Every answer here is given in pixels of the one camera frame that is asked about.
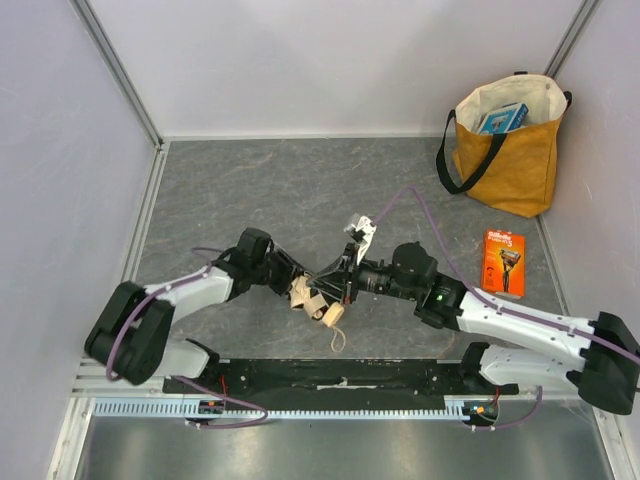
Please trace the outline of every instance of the orange box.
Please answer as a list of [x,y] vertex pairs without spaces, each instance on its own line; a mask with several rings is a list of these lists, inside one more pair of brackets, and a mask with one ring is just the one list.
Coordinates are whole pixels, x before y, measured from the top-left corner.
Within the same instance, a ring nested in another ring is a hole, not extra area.
[[484,236],[482,289],[511,298],[524,297],[525,238],[502,230]]

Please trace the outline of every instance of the canvas bag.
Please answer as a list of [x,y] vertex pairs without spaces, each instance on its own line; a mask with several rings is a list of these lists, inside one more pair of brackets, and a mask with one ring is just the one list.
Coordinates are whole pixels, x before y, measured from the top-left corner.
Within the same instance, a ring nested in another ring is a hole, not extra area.
[[[527,73],[475,89],[449,112],[436,156],[442,185],[451,194],[466,192],[493,208],[523,217],[547,210],[556,177],[556,136],[571,98],[551,78]],[[514,102],[523,102],[529,109],[523,128],[495,135],[475,133],[486,113]],[[444,154],[453,119],[458,140],[453,159],[460,186],[451,178]]]

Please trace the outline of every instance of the robotic arm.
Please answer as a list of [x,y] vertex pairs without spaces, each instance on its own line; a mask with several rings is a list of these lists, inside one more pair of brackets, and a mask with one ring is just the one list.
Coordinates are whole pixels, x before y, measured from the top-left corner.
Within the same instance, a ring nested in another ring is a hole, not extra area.
[[[575,336],[574,329],[606,339],[637,355],[640,346],[622,320],[601,313],[597,320],[559,316],[489,297],[489,308],[462,282],[437,271],[437,261],[419,243],[396,247],[391,262],[366,259],[375,226],[354,216],[345,231],[351,236],[340,257],[312,273],[278,249],[269,234],[246,229],[238,245],[195,275],[159,285],[120,284],[107,303],[86,343],[86,352],[103,364],[127,317],[146,297],[137,328],[130,329],[118,348],[114,370],[134,385],[152,375],[200,375],[213,352],[193,341],[169,341],[173,323],[208,305],[223,303],[252,285],[269,286],[279,296],[292,297],[300,278],[308,295],[321,295],[323,305],[307,311],[314,320],[331,317],[336,307],[350,305],[361,291],[416,303],[414,314],[433,328],[488,335],[524,348],[472,343],[460,364],[465,381],[502,386],[519,383],[576,391],[588,403],[616,414],[631,413],[640,368],[595,342]],[[568,326],[568,332],[540,325],[502,310],[535,315]]]

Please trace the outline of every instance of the white bag lining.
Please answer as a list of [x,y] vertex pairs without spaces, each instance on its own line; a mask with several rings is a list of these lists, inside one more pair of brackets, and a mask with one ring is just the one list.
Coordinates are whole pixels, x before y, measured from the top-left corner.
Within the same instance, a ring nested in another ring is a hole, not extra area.
[[557,120],[567,109],[564,93],[551,78],[512,75],[476,88],[456,107],[456,119],[470,132],[476,132],[487,113],[514,102],[522,102],[529,109],[525,127]]

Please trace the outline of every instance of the gillette razor box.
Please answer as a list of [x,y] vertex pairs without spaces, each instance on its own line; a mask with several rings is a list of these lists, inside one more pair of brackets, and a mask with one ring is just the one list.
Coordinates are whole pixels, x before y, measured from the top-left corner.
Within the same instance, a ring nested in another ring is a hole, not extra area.
[[484,237],[482,289],[510,298],[524,297],[525,239],[501,230],[487,230]]
[[493,135],[507,133],[520,128],[529,109],[524,103],[511,103],[487,113],[478,128],[478,133]]

